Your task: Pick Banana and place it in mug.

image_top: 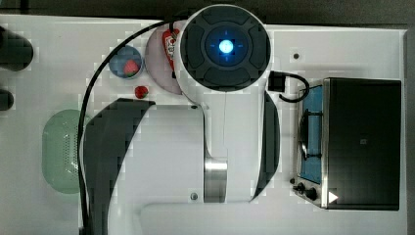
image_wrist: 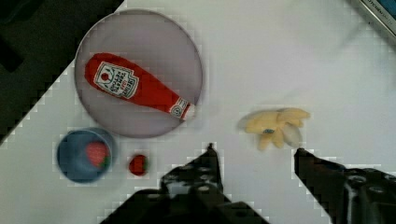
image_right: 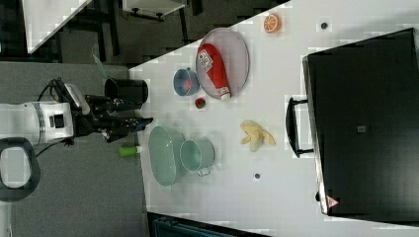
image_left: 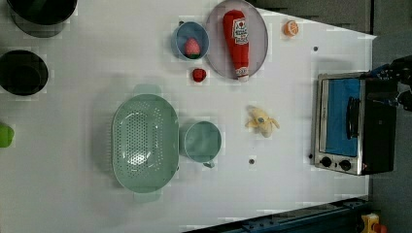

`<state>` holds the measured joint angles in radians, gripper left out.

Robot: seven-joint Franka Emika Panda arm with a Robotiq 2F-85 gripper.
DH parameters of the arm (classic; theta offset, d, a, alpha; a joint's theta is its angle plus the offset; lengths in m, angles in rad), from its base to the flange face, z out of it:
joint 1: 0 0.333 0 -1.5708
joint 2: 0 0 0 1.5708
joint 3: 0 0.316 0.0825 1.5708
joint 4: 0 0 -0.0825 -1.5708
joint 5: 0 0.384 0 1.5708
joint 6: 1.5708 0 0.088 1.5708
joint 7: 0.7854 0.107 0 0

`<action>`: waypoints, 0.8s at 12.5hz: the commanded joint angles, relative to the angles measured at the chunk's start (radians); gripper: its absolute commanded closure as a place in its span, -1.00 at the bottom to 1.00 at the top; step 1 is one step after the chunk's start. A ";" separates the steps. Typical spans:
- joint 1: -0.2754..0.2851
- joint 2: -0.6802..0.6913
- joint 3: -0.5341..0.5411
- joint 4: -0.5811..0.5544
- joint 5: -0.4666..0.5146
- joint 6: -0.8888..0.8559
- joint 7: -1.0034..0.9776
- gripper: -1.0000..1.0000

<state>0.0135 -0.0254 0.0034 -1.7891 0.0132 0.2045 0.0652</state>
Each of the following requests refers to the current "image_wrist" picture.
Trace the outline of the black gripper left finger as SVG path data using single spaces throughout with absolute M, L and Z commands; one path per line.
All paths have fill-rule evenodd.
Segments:
M 161 190 L 171 198 L 179 194 L 188 194 L 193 187 L 203 185 L 210 185 L 223 191 L 219 155 L 213 143 L 207 145 L 201 156 L 172 169 L 161 178 Z

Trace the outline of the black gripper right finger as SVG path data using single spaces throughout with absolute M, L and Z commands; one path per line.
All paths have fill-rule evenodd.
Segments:
M 396 182 L 374 168 L 351 168 L 303 148 L 294 173 L 330 216 L 332 224 L 396 224 Z

